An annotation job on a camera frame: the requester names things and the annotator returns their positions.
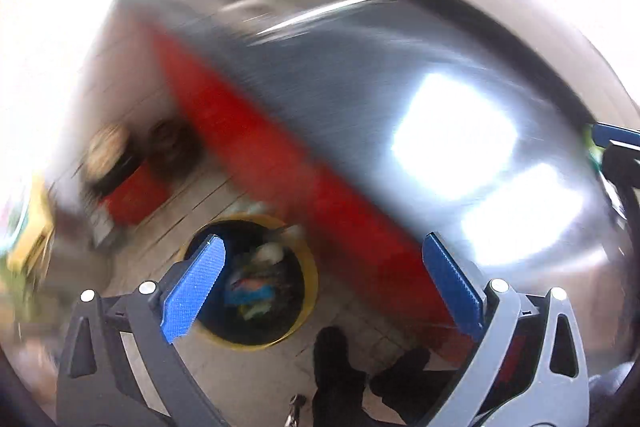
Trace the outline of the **yellow rim trash bin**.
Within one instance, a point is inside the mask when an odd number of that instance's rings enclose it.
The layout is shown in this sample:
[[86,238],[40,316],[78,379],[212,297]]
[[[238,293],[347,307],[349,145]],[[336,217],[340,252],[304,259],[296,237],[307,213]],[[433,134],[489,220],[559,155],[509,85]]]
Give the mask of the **yellow rim trash bin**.
[[314,311],[319,275],[296,228],[267,215],[237,213],[199,228],[179,258],[191,258],[213,236],[224,242],[224,265],[196,329],[222,347],[257,351],[302,327]]

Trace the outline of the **red cabinet front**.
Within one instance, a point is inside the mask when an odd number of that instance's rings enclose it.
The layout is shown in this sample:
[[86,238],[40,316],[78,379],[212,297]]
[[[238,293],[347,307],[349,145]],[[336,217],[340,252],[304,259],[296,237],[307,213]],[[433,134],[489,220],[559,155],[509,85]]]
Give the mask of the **red cabinet front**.
[[307,230],[314,255],[398,329],[449,362],[472,346],[454,328],[417,239],[156,23],[137,19],[172,98],[236,185]]

